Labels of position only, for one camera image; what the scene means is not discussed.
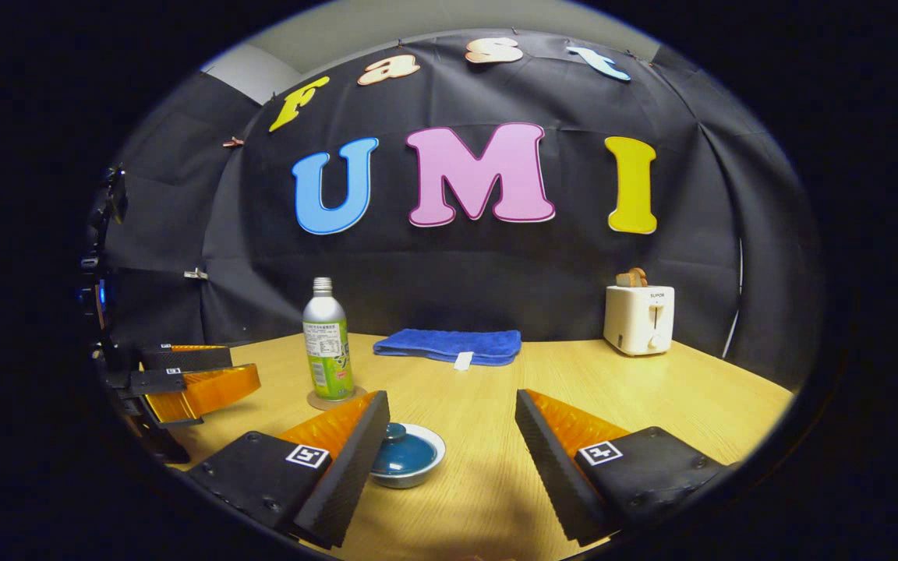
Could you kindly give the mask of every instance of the white wall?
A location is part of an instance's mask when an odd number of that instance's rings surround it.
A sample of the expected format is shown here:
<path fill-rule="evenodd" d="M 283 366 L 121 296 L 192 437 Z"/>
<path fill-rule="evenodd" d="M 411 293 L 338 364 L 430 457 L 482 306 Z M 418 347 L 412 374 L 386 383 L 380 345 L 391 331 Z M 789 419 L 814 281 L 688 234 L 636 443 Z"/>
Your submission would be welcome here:
<path fill-rule="evenodd" d="M 652 60 L 659 42 L 591 8 L 562 0 L 336 0 L 247 41 L 306 76 L 397 39 L 467 28 L 544 31 Z"/>
<path fill-rule="evenodd" d="M 222 79 L 260 104 L 270 100 L 272 92 L 282 92 L 300 80 L 300 73 L 289 64 L 246 44 L 209 61 L 200 70 Z"/>

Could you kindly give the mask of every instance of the ceramic dish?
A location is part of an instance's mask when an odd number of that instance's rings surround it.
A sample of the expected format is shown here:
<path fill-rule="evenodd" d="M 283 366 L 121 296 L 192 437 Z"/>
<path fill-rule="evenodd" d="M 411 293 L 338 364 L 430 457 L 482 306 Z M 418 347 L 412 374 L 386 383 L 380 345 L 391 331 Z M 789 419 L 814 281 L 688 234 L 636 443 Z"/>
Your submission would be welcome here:
<path fill-rule="evenodd" d="M 402 422 L 399 424 L 404 426 L 404 429 L 408 434 L 421 438 L 421 440 L 424 440 L 425 443 L 428 443 L 431 445 L 431 447 L 435 448 L 435 459 L 428 463 L 424 468 L 416 471 L 411 471 L 409 473 L 398 473 L 398 475 L 382 475 L 381 473 L 371 471 L 369 475 L 370 477 L 372 477 L 374 482 L 379 485 L 383 485 L 384 487 L 407 489 L 408 487 L 414 487 L 424 483 L 435 466 L 442 462 L 442 458 L 445 458 L 446 444 L 442 440 L 442 438 L 438 436 L 438 434 L 435 434 L 431 430 L 425 429 L 425 427 L 423 426 L 408 424 L 406 422 Z"/>

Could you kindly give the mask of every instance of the white toaster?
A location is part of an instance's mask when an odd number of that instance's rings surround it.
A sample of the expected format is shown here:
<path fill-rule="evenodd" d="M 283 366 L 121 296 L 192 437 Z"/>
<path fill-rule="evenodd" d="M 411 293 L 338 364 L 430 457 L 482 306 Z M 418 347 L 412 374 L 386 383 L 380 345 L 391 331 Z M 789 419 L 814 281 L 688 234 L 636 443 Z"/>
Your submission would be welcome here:
<path fill-rule="evenodd" d="M 670 348 L 674 288 L 608 287 L 605 338 L 626 355 L 656 355 Z"/>

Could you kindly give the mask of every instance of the product label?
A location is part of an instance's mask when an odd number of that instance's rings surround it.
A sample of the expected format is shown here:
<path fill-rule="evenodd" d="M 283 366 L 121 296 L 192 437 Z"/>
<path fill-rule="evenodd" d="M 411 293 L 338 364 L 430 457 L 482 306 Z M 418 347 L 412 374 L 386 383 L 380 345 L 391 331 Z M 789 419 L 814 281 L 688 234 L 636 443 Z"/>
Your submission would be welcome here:
<path fill-rule="evenodd" d="M 355 392 L 352 363 L 348 357 L 345 321 L 303 323 L 307 360 L 314 391 L 322 399 L 345 399 Z"/>

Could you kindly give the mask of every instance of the aluminum bottle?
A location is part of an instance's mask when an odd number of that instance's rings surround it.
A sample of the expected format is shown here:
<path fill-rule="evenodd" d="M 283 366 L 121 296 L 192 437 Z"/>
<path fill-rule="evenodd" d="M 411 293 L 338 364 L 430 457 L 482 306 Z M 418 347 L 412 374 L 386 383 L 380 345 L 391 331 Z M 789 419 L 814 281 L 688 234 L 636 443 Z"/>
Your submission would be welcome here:
<path fill-rule="evenodd" d="M 355 393 L 345 310 L 331 295 L 330 277 L 315 277 L 313 288 L 313 298 L 303 309 L 310 379 L 318 397 L 340 401 Z"/>

